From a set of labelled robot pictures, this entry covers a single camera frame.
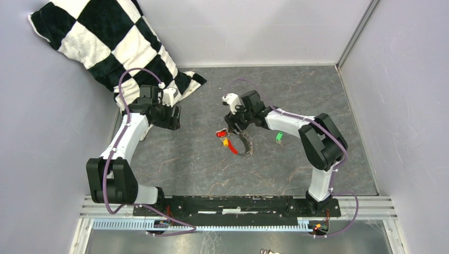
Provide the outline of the green key tag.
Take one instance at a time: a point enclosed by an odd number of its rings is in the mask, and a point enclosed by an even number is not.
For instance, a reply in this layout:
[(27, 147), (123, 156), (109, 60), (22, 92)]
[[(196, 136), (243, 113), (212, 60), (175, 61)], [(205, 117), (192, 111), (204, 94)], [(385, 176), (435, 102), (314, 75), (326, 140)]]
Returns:
[(279, 131), (279, 132), (276, 134), (275, 141), (276, 141), (276, 142), (281, 142), (282, 138), (283, 138), (283, 132)]

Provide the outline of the silver key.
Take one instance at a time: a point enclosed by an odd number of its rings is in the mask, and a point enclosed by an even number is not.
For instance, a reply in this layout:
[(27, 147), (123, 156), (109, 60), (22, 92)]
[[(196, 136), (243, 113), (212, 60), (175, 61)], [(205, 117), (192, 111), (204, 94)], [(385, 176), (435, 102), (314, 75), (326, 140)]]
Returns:
[(285, 148), (284, 145), (282, 144), (282, 141), (277, 140), (276, 143), (279, 144), (283, 149)]

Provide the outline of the red key tag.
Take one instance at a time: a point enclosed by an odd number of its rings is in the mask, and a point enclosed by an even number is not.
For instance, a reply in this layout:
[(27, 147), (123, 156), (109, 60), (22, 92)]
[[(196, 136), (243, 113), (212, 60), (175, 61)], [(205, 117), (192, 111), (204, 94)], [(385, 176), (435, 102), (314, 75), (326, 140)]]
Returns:
[(226, 137), (226, 136), (227, 136), (227, 130), (217, 131), (217, 132), (215, 133), (215, 135), (216, 135), (218, 138)]

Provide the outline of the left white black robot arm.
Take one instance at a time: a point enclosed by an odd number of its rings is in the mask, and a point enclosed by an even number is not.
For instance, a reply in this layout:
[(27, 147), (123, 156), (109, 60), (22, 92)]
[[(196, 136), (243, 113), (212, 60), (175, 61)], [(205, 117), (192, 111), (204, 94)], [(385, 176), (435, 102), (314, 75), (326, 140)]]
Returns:
[(138, 183), (130, 167), (137, 144), (154, 125), (163, 129), (180, 128), (181, 106), (175, 103), (178, 89), (141, 86), (139, 96), (125, 107), (120, 128), (108, 148), (86, 164), (91, 197), (95, 203), (146, 204), (152, 215), (166, 210), (159, 189)]

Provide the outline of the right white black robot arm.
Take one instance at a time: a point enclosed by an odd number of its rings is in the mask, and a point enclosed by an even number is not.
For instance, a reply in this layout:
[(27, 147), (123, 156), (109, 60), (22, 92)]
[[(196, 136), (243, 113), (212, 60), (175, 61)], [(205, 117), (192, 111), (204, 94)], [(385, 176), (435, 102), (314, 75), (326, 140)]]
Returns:
[(347, 158), (348, 148), (330, 116), (325, 113), (303, 116), (266, 106), (255, 90), (243, 96), (227, 93), (222, 97), (222, 103), (230, 109), (224, 117), (227, 131), (239, 137), (247, 153), (251, 146), (245, 131), (251, 124), (300, 139), (306, 158), (312, 165), (312, 179), (306, 192), (306, 210), (313, 216), (321, 215), (332, 197), (333, 172)]

